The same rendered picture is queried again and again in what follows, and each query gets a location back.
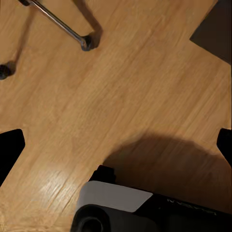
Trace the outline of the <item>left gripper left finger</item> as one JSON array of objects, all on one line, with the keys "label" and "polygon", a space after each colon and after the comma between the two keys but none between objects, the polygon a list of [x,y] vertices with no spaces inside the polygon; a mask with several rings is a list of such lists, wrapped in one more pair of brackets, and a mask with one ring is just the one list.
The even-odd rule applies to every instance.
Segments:
[{"label": "left gripper left finger", "polygon": [[0,134],[0,186],[25,148],[21,129]]}]

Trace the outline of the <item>swivel chair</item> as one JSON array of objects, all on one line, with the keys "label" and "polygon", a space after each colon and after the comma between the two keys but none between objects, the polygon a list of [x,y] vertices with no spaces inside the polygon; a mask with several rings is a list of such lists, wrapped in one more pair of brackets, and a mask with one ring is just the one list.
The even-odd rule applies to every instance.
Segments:
[{"label": "swivel chair", "polygon": [[[83,51],[90,51],[95,48],[93,38],[88,36],[79,36],[73,29],[71,29],[68,25],[66,25],[61,19],[59,19],[56,15],[46,9],[40,2],[37,0],[18,0],[24,6],[32,5],[37,8],[41,13],[47,16],[52,22],[54,22],[58,27],[60,27],[63,31],[65,31],[69,36],[71,36],[74,40],[76,40]],[[11,76],[11,71],[5,65],[0,64],[0,80],[4,80],[7,76]]]}]

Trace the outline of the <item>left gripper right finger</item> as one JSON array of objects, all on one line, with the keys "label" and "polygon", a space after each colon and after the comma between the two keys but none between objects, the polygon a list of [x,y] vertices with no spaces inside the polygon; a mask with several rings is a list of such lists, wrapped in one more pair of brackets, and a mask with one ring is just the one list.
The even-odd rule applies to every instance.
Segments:
[{"label": "left gripper right finger", "polygon": [[232,167],[232,130],[220,129],[217,146]]}]

